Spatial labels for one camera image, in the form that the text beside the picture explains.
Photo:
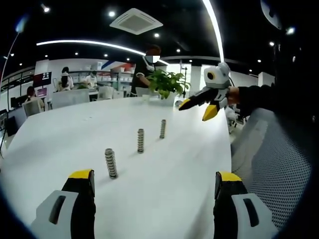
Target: metal spring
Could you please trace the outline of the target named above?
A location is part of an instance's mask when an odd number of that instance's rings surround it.
[[[138,131],[138,153],[144,152],[144,129]]]
[[[108,166],[108,171],[110,178],[115,179],[118,177],[118,172],[116,170],[116,163],[114,157],[114,151],[111,148],[105,150],[105,160]]]
[[[166,120],[162,119],[159,138],[165,138],[165,128],[166,128]]]

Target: ceiling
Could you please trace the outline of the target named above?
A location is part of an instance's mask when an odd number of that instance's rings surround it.
[[[2,12],[2,33],[6,38],[1,40],[0,54],[7,56],[16,36],[16,22],[23,15],[28,15],[23,33],[19,35],[13,47],[13,57],[9,57],[4,75],[34,66],[38,60],[62,58],[96,58],[131,62],[140,56],[133,53],[106,48],[102,46],[75,43],[50,44],[36,46],[37,42],[82,39],[95,40],[126,46],[144,52],[149,44],[162,48],[161,57],[168,56],[211,56],[219,57],[214,28],[202,0],[157,0],[152,3],[128,0],[44,0],[27,1],[16,4],[8,2],[10,15]],[[270,41],[276,41],[279,33],[263,16],[259,0],[211,0],[216,13],[223,42],[226,62],[231,60],[232,70],[249,74],[261,71],[273,74],[272,47]],[[50,7],[44,13],[41,3]],[[137,8],[163,23],[162,27],[134,35],[119,29],[111,28],[110,23],[119,15],[131,8]],[[114,11],[116,16],[108,16]],[[0,59],[3,68],[5,59]],[[168,63],[178,60],[167,60]],[[193,60],[193,64],[212,64],[217,61]]]

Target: mesh chair back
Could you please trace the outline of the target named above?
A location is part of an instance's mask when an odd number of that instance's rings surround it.
[[[28,101],[22,104],[27,117],[41,113],[41,107],[38,100]]]
[[[281,229],[310,180],[315,160],[310,134],[273,112],[256,109],[231,144],[232,172],[272,211]]]
[[[89,90],[71,90],[53,93],[52,108],[57,109],[66,106],[90,102]]]

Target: ceiling air conditioner vent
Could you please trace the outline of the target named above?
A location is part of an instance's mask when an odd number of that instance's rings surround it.
[[[146,31],[163,26],[163,24],[145,12],[132,8],[116,18],[110,26],[139,35]]]

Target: led strip light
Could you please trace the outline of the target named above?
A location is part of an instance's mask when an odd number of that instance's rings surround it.
[[[57,40],[57,41],[45,41],[45,42],[40,42],[37,43],[37,46],[41,46],[41,45],[46,45],[46,44],[55,44],[55,43],[82,43],[82,44],[92,44],[92,45],[100,45],[100,46],[109,46],[109,47],[113,47],[113,48],[117,48],[117,49],[121,49],[124,51],[129,51],[141,56],[145,56],[145,53],[141,52],[141,51],[137,51],[134,49],[130,49],[124,46],[119,46],[119,45],[114,45],[114,44],[110,44],[110,43],[106,43],[106,42],[99,42],[99,41],[86,41],[86,40]],[[159,60],[159,62],[165,64],[165,65],[169,65],[169,63]]]
[[[218,45],[218,50],[219,50],[220,62],[224,62],[223,45],[222,45],[222,41],[221,41],[221,35],[220,35],[216,15],[214,13],[214,10],[213,10],[213,7],[212,7],[210,1],[209,0],[202,0],[202,1],[205,5],[207,11],[208,11],[211,23],[213,24],[213,27],[214,27],[214,31],[215,31],[216,38],[217,38],[217,45]]]

